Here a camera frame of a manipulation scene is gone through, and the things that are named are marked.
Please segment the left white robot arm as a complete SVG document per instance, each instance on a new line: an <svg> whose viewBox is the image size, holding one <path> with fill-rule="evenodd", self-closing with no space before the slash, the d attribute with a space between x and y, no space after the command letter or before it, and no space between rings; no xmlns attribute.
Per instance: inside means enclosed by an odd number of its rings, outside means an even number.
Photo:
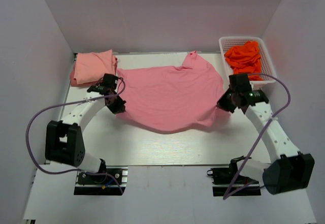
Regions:
<svg viewBox="0 0 325 224"><path fill-rule="evenodd" d="M120 97L125 82L105 74L103 80L88 88L83 100L60 121L51 121L46 128L45 158L90 173L102 173L105 162L86 152L83 131L104 107L113 114L125 112L126 101Z"/></svg>

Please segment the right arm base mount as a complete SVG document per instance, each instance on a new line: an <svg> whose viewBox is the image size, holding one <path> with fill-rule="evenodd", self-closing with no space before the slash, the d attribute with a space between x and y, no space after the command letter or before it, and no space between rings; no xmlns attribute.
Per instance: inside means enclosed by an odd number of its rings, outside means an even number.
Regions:
<svg viewBox="0 0 325 224"><path fill-rule="evenodd" d="M211 168L207 171L207 176L212 179L212 190L214 197L223 197L228 188L228 185L232 181L234 175L236 174L238 168L236 163L243 161L244 156L234 158L231 160L229 165L222 165L216 168ZM258 181L252 180L248 177L244 177L239 175L236 179L234 185L232 186L230 192L236 191L237 189L252 183L246 188L234 193L232 196L234 197L243 197L243 196L260 196L261 189L264 186L260 185Z"/></svg>

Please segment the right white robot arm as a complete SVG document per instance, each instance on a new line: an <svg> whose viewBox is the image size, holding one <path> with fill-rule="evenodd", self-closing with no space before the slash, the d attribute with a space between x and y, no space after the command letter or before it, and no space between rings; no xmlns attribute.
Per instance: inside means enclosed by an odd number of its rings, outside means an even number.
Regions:
<svg viewBox="0 0 325 224"><path fill-rule="evenodd" d="M315 160L311 154L303 154L289 139L277 120L277 115L286 109L291 101L287 97L286 104L273 112L265 93L251 87L248 74L229 76L229 88L217 102L217 108L234 113L240 109L250 120L258 132L258 137L246 156L231 160L228 177L231 181L223 199L242 190L232 190L239 176L248 177L259 182L272 194L307 188ZM251 158L259 141L263 141L271 162L264 164Z"/></svg>

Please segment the pink t shirt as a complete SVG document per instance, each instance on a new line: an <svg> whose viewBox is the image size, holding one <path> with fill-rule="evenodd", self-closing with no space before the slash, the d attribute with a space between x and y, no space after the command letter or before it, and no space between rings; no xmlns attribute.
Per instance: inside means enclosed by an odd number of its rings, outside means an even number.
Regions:
<svg viewBox="0 0 325 224"><path fill-rule="evenodd" d="M179 66L117 70L125 82L121 98L125 112L117 119L157 133L188 129L210 130L228 123L230 114L217 108L223 96L223 79L196 51Z"/></svg>

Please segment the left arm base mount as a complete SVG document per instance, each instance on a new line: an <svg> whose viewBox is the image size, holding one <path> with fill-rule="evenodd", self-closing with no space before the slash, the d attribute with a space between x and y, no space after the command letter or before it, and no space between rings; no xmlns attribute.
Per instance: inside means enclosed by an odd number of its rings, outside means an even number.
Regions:
<svg viewBox="0 0 325 224"><path fill-rule="evenodd" d="M107 167L110 176L92 176L81 172L77 174L74 195L76 196L121 196L127 185L128 167Z"/></svg>

